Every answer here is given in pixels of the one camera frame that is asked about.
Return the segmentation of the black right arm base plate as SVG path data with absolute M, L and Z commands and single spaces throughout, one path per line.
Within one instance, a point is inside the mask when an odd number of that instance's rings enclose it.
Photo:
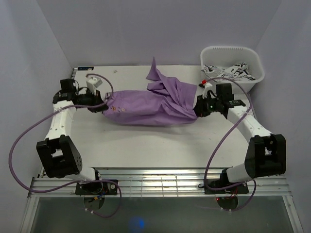
M 249 189 L 246 183 L 224 183 L 220 179 L 208 180 L 208 186 L 204 183 L 198 184 L 205 194 L 248 194 Z

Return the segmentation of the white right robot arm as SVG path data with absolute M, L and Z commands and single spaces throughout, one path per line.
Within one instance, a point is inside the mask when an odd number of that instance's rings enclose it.
M 204 177 L 205 188 L 212 191 L 232 192 L 238 185 L 254 178 L 284 174 L 286 165 L 286 139 L 265 129 L 251 114 L 250 106 L 236 100 L 229 83 L 218 84 L 216 93 L 208 90 L 199 95 L 194 107 L 198 117 L 218 112 L 233 124 L 229 130 L 238 129 L 248 142 L 242 164 L 226 168 L 218 180 L 209 182 Z

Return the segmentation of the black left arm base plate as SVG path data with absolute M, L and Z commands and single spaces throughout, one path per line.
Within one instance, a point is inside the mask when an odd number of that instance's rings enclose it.
M 118 180 L 108 180 L 102 183 L 77 184 L 75 189 L 76 195 L 116 195 L 118 192 Z

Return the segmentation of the purple trousers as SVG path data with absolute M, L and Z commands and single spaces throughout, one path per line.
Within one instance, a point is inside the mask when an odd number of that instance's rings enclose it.
M 194 123 L 199 87 L 163 75 L 153 61 L 146 90 L 107 93 L 103 116 L 121 125 L 172 126 Z

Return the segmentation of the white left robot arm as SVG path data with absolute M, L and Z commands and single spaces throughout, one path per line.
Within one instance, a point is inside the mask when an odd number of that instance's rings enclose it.
M 86 92 L 79 94 L 81 88 L 75 80 L 60 81 L 61 90 L 53 97 L 52 122 L 43 141 L 37 142 L 36 150 L 49 178 L 69 178 L 75 181 L 87 181 L 86 188 L 92 194 L 103 189 L 98 171 L 93 167 L 83 167 L 82 157 L 70 137 L 76 105 L 91 106 L 89 111 L 103 112 L 107 105 L 102 100 L 98 87 L 102 84 L 98 77 L 86 80 Z

